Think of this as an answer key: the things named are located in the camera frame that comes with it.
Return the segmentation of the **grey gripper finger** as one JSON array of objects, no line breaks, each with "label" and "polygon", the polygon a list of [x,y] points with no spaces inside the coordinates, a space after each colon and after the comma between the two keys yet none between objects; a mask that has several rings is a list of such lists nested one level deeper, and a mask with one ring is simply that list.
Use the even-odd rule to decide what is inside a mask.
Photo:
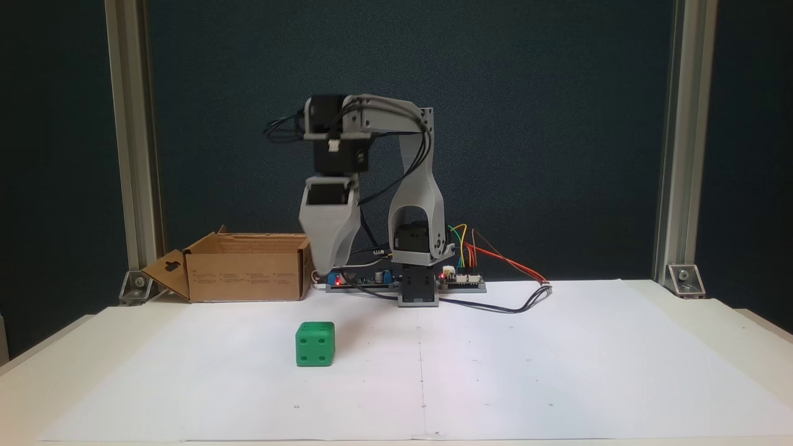
[{"label": "grey gripper finger", "polygon": [[353,250],[353,243],[360,231],[360,214],[351,214],[340,230],[333,249],[333,269],[340,269],[348,265],[349,257]]},{"label": "grey gripper finger", "polygon": [[344,247],[342,226],[303,226],[309,238],[315,270],[321,276],[348,262],[348,250]]}]

